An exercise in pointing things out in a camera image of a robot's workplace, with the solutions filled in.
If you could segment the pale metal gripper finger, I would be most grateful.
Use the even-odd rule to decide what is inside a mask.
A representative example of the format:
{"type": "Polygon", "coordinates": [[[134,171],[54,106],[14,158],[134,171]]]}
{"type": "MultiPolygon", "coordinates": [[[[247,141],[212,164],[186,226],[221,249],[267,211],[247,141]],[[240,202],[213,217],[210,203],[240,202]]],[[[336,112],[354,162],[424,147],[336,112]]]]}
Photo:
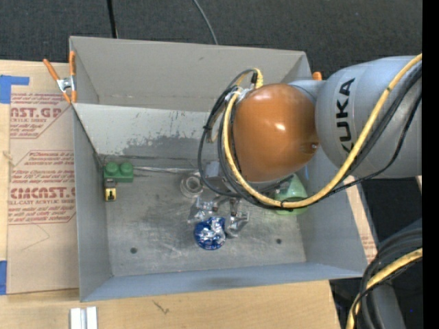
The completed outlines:
{"type": "Polygon", "coordinates": [[[229,201],[229,213],[224,224],[225,233],[230,238],[239,236],[240,231],[249,222],[250,213],[239,210],[239,198],[231,198],[229,201]]]}
{"type": "Polygon", "coordinates": [[[211,217],[216,217],[218,205],[213,200],[204,201],[201,197],[197,197],[189,210],[187,223],[199,223],[206,221],[211,217]]]}

